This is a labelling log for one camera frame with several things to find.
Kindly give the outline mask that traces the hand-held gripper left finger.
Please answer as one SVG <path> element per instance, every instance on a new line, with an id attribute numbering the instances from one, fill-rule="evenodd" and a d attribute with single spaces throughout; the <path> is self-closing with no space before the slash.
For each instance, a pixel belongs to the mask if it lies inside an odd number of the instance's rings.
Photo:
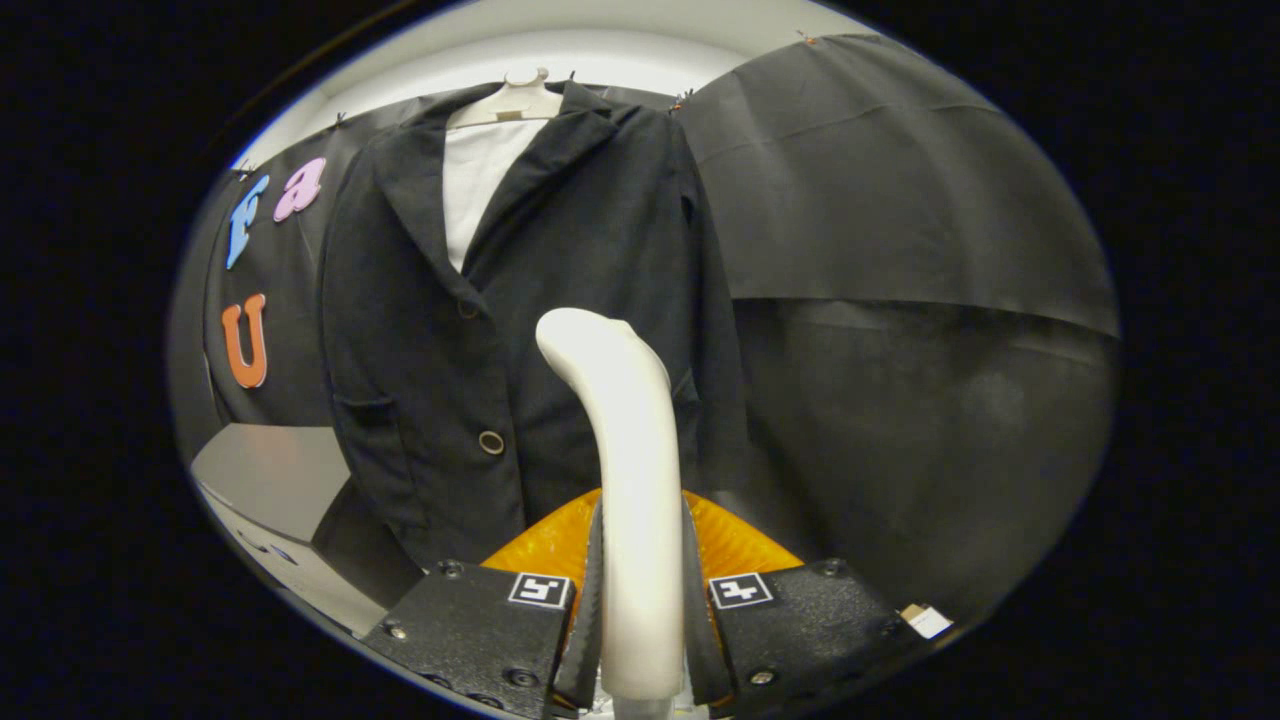
<path id="1" fill-rule="evenodd" d="M 585 714 L 602 647 L 600 496 L 579 496 L 483 562 L 438 561 L 364 644 L 435 692 L 516 717 Z"/>

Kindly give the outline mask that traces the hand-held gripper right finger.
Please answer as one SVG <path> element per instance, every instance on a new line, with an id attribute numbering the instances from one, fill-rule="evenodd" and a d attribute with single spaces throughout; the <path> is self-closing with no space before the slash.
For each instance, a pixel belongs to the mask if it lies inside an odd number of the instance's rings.
<path id="1" fill-rule="evenodd" d="M 804 562 L 708 498 L 684 500 L 687 671 L 713 719 L 797 719 L 924 655 L 924 637 L 842 559 Z"/>

